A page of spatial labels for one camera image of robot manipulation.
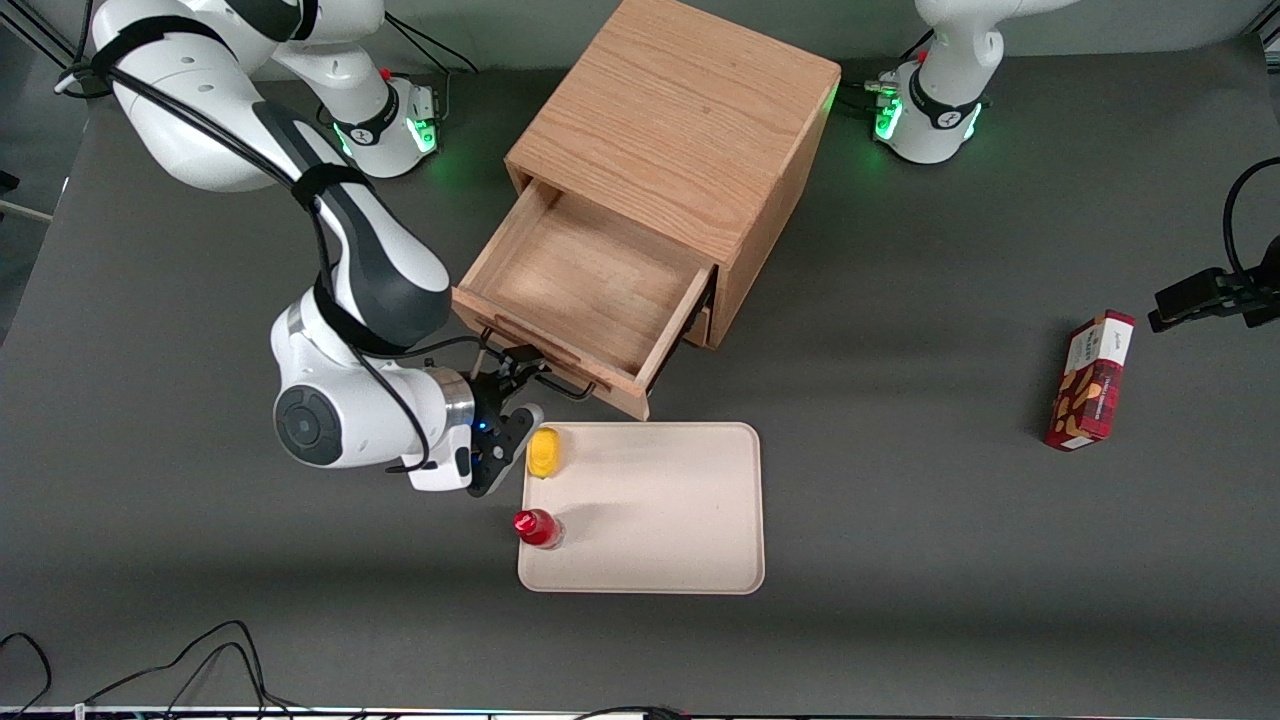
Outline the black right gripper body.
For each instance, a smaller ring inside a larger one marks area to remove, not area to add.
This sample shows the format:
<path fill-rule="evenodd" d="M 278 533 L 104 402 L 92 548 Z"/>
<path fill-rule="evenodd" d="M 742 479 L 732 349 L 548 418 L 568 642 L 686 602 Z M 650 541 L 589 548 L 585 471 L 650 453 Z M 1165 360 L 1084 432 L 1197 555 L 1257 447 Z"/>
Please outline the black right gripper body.
<path fill-rule="evenodd" d="M 474 397 L 472 429 L 477 436 L 495 438 L 500 433 L 506 404 L 506 380 L 500 372 L 477 372 L 468 377 Z"/>

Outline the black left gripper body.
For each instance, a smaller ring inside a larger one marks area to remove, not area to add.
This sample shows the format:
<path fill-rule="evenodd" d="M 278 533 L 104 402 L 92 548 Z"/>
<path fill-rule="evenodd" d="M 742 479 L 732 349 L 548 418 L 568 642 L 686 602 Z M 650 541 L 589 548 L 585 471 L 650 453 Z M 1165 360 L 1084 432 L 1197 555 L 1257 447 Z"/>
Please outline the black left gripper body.
<path fill-rule="evenodd" d="M 1248 328 L 1265 325 L 1279 318 L 1279 237 L 1275 236 L 1261 261 L 1244 268 L 1233 240 L 1226 241 L 1230 272 L 1219 277 L 1220 305 L 1216 316 L 1239 315 Z"/>

